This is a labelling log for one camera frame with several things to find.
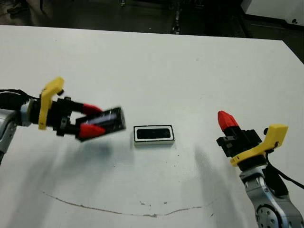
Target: white table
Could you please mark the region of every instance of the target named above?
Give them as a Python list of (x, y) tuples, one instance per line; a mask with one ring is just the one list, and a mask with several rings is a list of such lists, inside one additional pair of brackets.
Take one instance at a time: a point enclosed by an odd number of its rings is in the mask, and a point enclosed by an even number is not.
[[(84, 143), (20, 127), (0, 167), (1, 228), (257, 227), (216, 144), (218, 110), (262, 138), (289, 125), (270, 159), (304, 182), (304, 65), (282, 41), (1, 26), (0, 71), (1, 88), (31, 95), (60, 75), (66, 95), (121, 105), (127, 124)], [(135, 148), (145, 124), (172, 124), (175, 144)]]

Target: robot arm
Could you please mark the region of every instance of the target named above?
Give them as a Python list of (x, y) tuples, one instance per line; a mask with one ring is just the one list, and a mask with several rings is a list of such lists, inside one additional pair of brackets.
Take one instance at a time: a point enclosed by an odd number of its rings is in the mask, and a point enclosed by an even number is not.
[[(81, 142), (125, 129), (124, 114), (120, 107), (102, 111), (96, 106), (77, 103), (70, 97), (58, 98), (63, 93), (63, 79), (48, 83), (39, 98), (21, 90), (0, 90), (0, 163), (7, 152), (17, 126), (38, 124), (39, 129), (53, 128), (57, 135), (72, 134)], [(84, 114), (70, 122), (72, 112)]]
[(268, 160), (268, 154), (282, 145), (287, 126), (271, 125), (261, 141), (254, 130), (241, 130), (233, 116), (220, 111), (218, 123), (225, 137), (217, 139), (233, 166), (241, 169), (245, 186), (259, 228), (304, 228), (303, 218), (289, 199), (288, 189), (279, 172)]

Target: dark floor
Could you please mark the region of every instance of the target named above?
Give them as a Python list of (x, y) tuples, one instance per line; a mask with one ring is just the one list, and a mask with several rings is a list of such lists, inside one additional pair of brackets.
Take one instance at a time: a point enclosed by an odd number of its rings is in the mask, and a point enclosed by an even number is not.
[[(29, 11), (11, 16), (6, 10), (14, 1), (0, 0), (0, 24), (171, 33), (175, 18), (175, 10), (168, 4), (137, 0), (126, 0), (124, 7), (118, 0), (44, 0), (44, 11), (39, 8), (39, 0), (27, 1)], [(218, 28), (213, 34), (214, 31), (208, 29), (207, 14), (204, 8), (184, 5), (180, 16), (181, 34), (279, 39), (304, 63), (304, 29), (286, 28), (278, 21), (247, 17), (238, 8), (226, 5), (222, 7), (219, 23), (211, 21)]]

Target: scratch mark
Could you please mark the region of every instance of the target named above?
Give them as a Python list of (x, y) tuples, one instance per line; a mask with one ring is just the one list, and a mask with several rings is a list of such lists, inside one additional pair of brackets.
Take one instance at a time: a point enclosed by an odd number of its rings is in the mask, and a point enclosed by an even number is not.
[[(97, 211), (101, 211), (101, 212), (108, 212), (108, 213), (112, 213), (112, 214), (116, 214), (116, 215), (142, 216), (142, 217), (157, 218), (158, 216), (168, 216), (168, 215), (174, 214), (176, 212), (180, 212), (180, 211), (203, 208), (202, 206), (198, 206), (198, 207), (191, 207), (191, 208), (183, 208), (183, 209), (174, 210), (174, 211), (169, 212), (167, 214), (150, 214), (150, 215), (149, 214), (145, 214), (145, 215), (140, 215), (140, 214), (122, 213), (122, 212), (113, 211), (113, 210), (105, 210), (105, 209), (100, 209), (100, 208), (88, 207), (88, 206), (84, 206), (82, 204), (71, 203), (71, 202), (65, 201), (63, 199), (60, 199), (58, 197), (51, 196), (51, 195), (47, 194), (45, 191), (43, 191), (42, 193), (45, 194), (45, 195), (47, 195), (48, 197), (50, 197), (52, 199), (58, 200), (58, 201), (60, 201), (62, 203), (65, 203), (65, 204), (68, 204), (68, 205), (71, 205), (71, 206), (75, 206), (75, 207), (79, 207), (79, 208), (85, 208), (85, 209), (91, 209), (91, 210), (97, 210)], [(212, 202), (210, 202), (209, 204), (207, 204), (205, 207), (208, 207), (210, 204), (212, 204), (216, 200), (217, 199), (213, 200)]]
[(143, 216), (148, 216), (148, 217), (151, 217), (151, 218), (157, 218), (157, 216), (159, 216), (159, 215), (153, 214), (153, 215), (143, 215)]
[(183, 208), (183, 209), (174, 210), (174, 211), (172, 211), (172, 212), (170, 212), (170, 213), (164, 214), (163, 216), (171, 215), (171, 214), (176, 213), (176, 212), (179, 212), (179, 211), (191, 210), (191, 209), (197, 209), (197, 208), (201, 208), (201, 206), (199, 206), (199, 207)]

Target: red fingertip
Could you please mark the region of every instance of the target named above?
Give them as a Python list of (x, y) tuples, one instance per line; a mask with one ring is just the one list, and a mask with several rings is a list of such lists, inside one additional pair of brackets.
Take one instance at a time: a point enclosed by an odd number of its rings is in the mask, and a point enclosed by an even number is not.
[(238, 126), (238, 123), (234, 119), (234, 117), (225, 111), (218, 112), (218, 123), (220, 128), (225, 130), (227, 127)]
[(81, 124), (79, 138), (94, 138), (105, 133), (105, 129), (92, 124)]
[(84, 104), (82, 113), (86, 114), (86, 115), (94, 115), (94, 114), (102, 113), (102, 110), (100, 108), (98, 108), (97, 106), (90, 105), (90, 104)]

